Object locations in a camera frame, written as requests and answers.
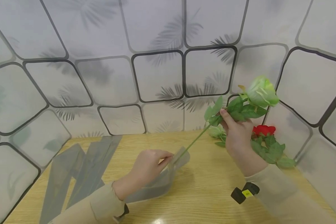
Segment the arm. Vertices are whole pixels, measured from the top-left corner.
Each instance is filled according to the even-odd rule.
[[[142,151],[127,175],[97,189],[49,224],[112,223],[113,216],[119,217],[124,213],[124,199],[154,180],[172,158],[173,154],[167,151]]]
[[[222,126],[227,133],[226,149],[246,181],[260,188],[256,197],[282,224],[328,224],[333,219],[275,165],[268,165],[250,146],[253,124],[236,123],[225,111]]]

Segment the left hand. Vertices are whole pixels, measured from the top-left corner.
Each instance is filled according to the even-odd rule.
[[[112,184],[118,198],[124,200],[131,193],[149,184],[162,172],[172,158],[173,153],[159,149],[140,152],[132,170]]]

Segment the tabletop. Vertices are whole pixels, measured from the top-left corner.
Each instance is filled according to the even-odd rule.
[[[127,174],[139,152],[144,149],[163,149],[175,153],[180,147],[187,147],[199,133],[200,131],[189,131],[124,135],[102,180],[108,183]],[[101,137],[71,139],[60,153],[77,143],[87,151],[91,142],[100,139]],[[244,186],[244,177],[226,150],[216,146],[208,134],[205,133],[196,141],[189,153],[190,161],[176,173],[170,191],[159,198],[128,204],[130,213],[125,216],[122,224],[277,223],[256,198],[248,198],[239,205],[230,197],[235,187]],[[50,168],[51,164],[13,210],[5,221],[6,224],[39,223]],[[298,169],[284,170],[284,173],[336,220],[335,212]],[[63,210],[75,181],[74,178],[70,181]]]

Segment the green rose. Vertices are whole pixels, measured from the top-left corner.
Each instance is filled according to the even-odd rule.
[[[244,86],[239,86],[244,94],[241,97],[248,98],[250,104],[265,108],[267,106],[274,107],[279,102],[276,96],[274,86],[265,76],[255,78],[251,86],[245,91]]]
[[[210,127],[209,128],[209,135],[213,138],[220,138],[220,136],[225,135],[225,131],[221,125],[217,127]]]

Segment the fingernail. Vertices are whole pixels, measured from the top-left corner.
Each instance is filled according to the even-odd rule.
[[[220,109],[220,114],[226,114],[226,113],[227,113],[226,110],[224,110],[224,109]]]

